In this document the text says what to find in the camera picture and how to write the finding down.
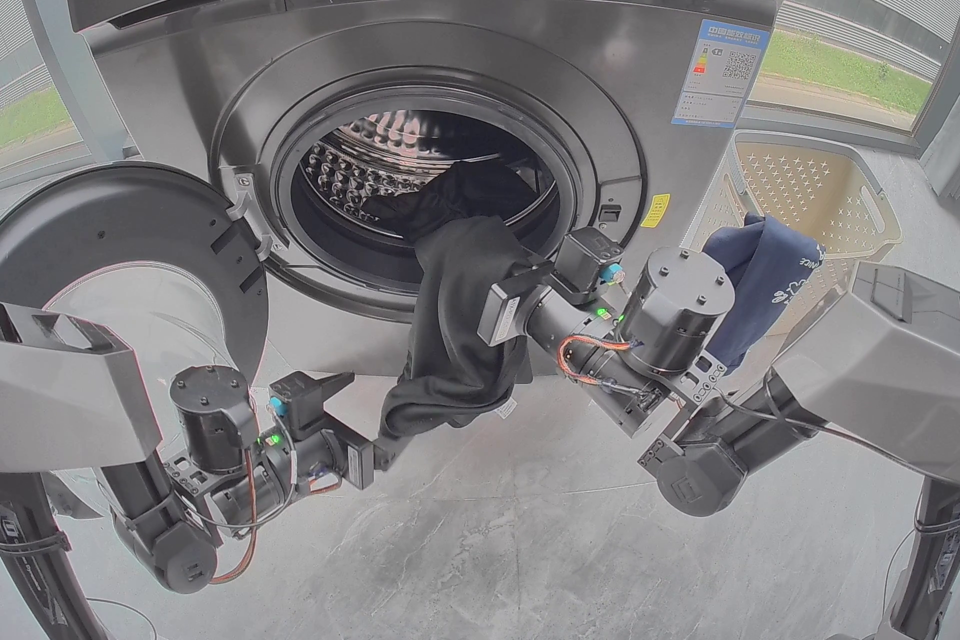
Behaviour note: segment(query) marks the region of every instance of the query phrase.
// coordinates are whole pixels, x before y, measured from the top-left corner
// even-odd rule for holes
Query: beige plastic basket
[[[684,244],[701,250],[748,211],[771,215],[817,240],[822,266],[807,280],[768,336],[786,334],[858,259],[881,260],[903,241],[880,182],[846,144],[761,131],[736,131]]]

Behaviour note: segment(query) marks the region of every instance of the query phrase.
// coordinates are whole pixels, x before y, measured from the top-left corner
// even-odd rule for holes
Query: blue t-shirt
[[[720,262],[736,289],[733,308],[706,346],[730,373],[820,267],[825,250],[772,215],[746,214],[743,227],[710,235],[703,253]]]

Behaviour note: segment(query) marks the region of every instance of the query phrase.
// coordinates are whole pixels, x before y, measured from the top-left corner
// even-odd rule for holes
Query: washing machine
[[[497,157],[542,256],[597,226],[628,275],[683,238],[782,0],[68,0],[142,160],[0,222],[0,299],[119,264],[189,274],[247,378],[396,375],[422,273],[365,213]]]

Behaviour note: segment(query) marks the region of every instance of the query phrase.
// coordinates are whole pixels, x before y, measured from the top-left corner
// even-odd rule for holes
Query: green grass
[[[70,123],[57,89],[26,95],[0,109],[0,147],[22,142]]]
[[[927,100],[931,85],[921,77],[828,45],[815,36],[779,29],[770,39],[760,74],[836,88],[914,115]]]

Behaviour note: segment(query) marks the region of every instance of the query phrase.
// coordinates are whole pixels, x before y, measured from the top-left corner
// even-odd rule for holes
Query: glass window
[[[0,0],[0,186],[39,163],[86,154],[20,0]]]
[[[752,99],[912,132],[960,0],[787,0]]]

